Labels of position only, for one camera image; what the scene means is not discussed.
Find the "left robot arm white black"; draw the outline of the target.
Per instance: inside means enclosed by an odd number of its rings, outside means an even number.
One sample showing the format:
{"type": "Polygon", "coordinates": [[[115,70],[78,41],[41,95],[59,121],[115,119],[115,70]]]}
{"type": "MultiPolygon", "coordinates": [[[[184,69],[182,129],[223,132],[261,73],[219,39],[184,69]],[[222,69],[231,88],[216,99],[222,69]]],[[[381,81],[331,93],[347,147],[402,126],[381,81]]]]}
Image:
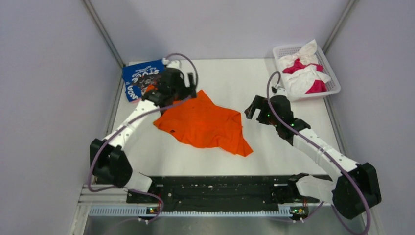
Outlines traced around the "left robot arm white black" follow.
{"type": "Polygon", "coordinates": [[[166,110],[196,97],[199,75],[195,71],[188,73],[187,77],[188,85],[180,69],[166,67],[154,87],[145,92],[121,125],[103,139],[91,142],[90,177],[105,180],[110,183],[110,188],[138,191],[138,196],[144,202],[155,200],[157,189],[152,186],[152,179],[135,169],[127,152],[138,137],[144,134],[144,129],[166,110]]]}

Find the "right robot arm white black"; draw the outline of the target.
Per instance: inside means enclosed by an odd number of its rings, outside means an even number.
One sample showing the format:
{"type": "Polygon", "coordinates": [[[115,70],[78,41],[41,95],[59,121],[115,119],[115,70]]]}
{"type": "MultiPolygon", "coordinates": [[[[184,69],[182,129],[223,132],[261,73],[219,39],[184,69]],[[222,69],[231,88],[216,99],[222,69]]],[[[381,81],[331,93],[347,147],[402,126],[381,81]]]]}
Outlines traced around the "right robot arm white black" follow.
{"type": "Polygon", "coordinates": [[[287,198],[294,202],[314,198],[330,203],[347,219],[380,204],[375,167],[359,164],[328,145],[307,122],[294,117],[287,97],[276,95],[267,99],[256,95],[244,112],[246,118],[252,119],[256,110],[260,111],[256,118],[259,123],[274,127],[281,139],[307,155],[329,176],[324,180],[307,173],[292,175],[279,203],[285,203],[287,198]]]}

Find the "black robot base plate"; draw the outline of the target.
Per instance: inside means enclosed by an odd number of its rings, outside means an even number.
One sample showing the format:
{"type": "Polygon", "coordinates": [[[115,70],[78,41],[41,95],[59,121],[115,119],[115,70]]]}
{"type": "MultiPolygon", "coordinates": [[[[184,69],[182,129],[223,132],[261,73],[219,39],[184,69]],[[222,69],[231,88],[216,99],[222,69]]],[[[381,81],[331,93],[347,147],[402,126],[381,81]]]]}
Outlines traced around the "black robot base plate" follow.
{"type": "Polygon", "coordinates": [[[284,203],[316,203],[295,189],[298,175],[152,176],[149,193],[127,192],[128,204],[164,201],[164,212],[277,212],[284,203]]]}

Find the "orange t-shirt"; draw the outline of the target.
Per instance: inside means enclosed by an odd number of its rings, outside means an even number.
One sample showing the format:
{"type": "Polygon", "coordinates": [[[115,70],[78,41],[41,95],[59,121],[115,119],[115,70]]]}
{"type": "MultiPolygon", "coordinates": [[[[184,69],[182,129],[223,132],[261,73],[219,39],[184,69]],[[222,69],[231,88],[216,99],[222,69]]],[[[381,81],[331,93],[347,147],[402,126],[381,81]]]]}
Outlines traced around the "orange t-shirt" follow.
{"type": "Polygon", "coordinates": [[[203,90],[166,110],[153,125],[196,148],[218,147],[242,157],[253,153],[243,136],[241,113],[214,104],[203,90]]]}

